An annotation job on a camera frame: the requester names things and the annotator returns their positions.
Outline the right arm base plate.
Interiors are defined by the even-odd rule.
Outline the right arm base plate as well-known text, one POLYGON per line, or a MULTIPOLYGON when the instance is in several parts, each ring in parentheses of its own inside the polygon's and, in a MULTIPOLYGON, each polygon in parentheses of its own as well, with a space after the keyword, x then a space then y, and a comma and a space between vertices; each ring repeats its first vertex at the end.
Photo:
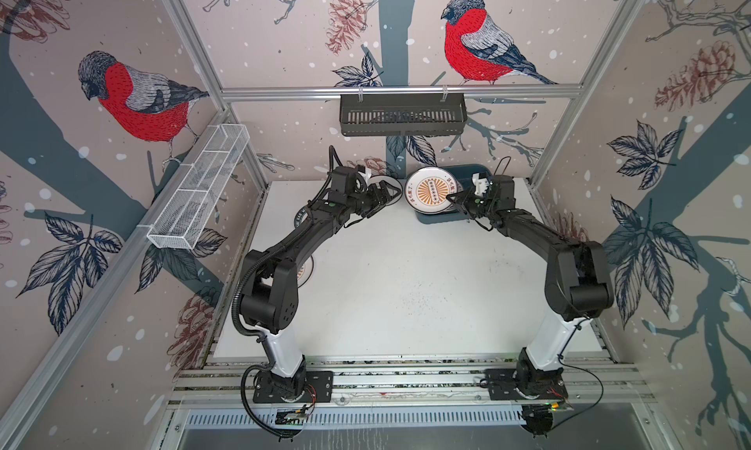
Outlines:
POLYGON ((563 401, 569 397, 563 383, 561 369, 555 371, 487 369, 479 385, 487 389, 493 401, 563 401))

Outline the green ring plate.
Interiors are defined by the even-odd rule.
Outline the green ring plate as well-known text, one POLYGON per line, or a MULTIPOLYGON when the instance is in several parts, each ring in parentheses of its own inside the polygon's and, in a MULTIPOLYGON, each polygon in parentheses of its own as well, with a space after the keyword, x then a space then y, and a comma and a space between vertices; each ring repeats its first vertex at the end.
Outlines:
POLYGON ((310 209, 305 205, 297 213, 295 213, 295 218, 293 219, 293 226, 295 228, 298 228, 305 220, 307 220, 310 217, 310 209))

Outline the white mesh wall shelf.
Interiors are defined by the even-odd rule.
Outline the white mesh wall shelf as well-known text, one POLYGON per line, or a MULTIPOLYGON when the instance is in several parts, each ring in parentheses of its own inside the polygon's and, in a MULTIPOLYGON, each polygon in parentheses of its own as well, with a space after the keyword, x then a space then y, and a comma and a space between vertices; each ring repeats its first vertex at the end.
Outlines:
POLYGON ((213 128, 147 235, 156 248, 193 250, 197 246, 249 140, 242 124, 223 123, 213 128))

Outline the orange sunburst plate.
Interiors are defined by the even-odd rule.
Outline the orange sunburst plate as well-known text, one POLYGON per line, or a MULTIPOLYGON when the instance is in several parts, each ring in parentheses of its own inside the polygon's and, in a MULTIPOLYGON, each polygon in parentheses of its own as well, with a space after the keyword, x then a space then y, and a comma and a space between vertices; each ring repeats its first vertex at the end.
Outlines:
POLYGON ((299 268, 297 273, 297 285, 302 288, 312 277, 312 274, 315 269, 315 259, 313 256, 310 256, 305 260, 305 262, 301 265, 301 268, 299 268))
POLYGON ((463 187, 458 179, 439 167, 424 167, 415 171, 404 186, 407 203, 416 212, 425 215, 451 211, 453 205, 447 196, 461 189, 463 187))

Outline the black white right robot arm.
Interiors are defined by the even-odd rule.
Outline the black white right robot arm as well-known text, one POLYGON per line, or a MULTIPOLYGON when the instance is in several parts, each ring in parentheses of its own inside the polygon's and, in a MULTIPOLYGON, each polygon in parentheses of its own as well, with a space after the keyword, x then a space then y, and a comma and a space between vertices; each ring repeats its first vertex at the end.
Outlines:
POLYGON ((473 176, 473 187, 447 196, 475 222, 485 218, 487 231, 522 243, 547 262, 544 282, 549 307, 538 333, 519 354, 514 381, 526 398, 537 398, 561 381, 566 349, 576 332, 612 307, 614 291, 604 247, 565 236, 516 206, 510 176, 473 176))

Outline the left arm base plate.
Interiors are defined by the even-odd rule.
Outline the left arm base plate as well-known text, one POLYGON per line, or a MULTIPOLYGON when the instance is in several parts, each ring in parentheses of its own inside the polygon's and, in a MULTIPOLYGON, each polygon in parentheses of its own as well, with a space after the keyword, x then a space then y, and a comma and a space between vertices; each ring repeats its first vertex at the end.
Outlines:
POLYGON ((329 403, 332 399, 334 373, 300 372, 291 378, 260 372, 253 385, 252 402, 258 404, 329 403))

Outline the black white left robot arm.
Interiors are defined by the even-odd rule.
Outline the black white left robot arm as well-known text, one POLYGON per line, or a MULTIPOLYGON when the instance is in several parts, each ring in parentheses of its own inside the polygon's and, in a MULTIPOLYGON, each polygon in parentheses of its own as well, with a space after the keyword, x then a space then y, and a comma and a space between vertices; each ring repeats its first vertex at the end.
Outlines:
POLYGON ((358 221, 371 218, 402 194, 398 183, 372 183, 362 166, 338 166, 303 207, 305 217, 293 232, 263 252, 246 254, 230 318, 240 335, 261 344, 267 358, 257 369, 255 401, 295 402, 313 396, 316 389, 307 383, 305 357, 293 335, 285 332, 299 305, 300 268, 326 240, 351 225, 352 216, 358 221))

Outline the aluminium front rail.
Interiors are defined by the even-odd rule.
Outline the aluminium front rail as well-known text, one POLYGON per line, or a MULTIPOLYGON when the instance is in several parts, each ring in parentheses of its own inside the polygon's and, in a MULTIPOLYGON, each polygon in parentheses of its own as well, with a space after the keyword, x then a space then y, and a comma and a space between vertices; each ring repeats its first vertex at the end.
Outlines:
MULTIPOLYGON (((246 364, 217 362, 179 374, 167 406, 238 407, 239 385, 246 364)), ((331 372, 332 406, 485 404, 489 391, 480 386, 490 369, 514 371, 508 356, 485 355, 436 360, 309 359, 310 372, 331 372)), ((615 363, 602 355, 576 354, 563 372, 570 404, 647 403, 657 401, 637 366, 615 363)))

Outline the orange sunburst plate back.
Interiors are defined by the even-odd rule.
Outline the orange sunburst plate back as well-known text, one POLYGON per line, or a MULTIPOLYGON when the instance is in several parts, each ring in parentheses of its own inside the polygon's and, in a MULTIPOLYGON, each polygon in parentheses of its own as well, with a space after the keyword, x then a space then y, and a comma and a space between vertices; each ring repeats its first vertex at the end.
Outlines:
POLYGON ((453 205, 447 196, 461 189, 463 187, 458 179, 439 167, 424 167, 415 171, 404 186, 407 203, 416 212, 425 215, 451 211, 453 205))

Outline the teal plastic bin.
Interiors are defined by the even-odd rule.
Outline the teal plastic bin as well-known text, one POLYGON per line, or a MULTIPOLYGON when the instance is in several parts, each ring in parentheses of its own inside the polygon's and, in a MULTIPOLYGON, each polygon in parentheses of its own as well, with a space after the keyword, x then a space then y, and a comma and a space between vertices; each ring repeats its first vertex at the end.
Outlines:
MULTIPOLYGON (((491 175, 491 171, 486 166, 482 166, 481 164, 461 164, 460 166, 447 166, 444 167, 444 170, 450 173, 457 180, 457 183, 460 187, 459 191, 463 191, 467 189, 467 187, 471 187, 473 185, 473 182, 471 182, 473 174, 478 173, 482 177, 489 177, 491 175)), ((416 217, 418 221, 420 221, 420 223, 427 225, 469 219, 466 215, 461 213, 461 211, 456 211, 455 209, 449 209, 449 211, 443 211, 437 214, 423 214, 417 211, 416 217)))

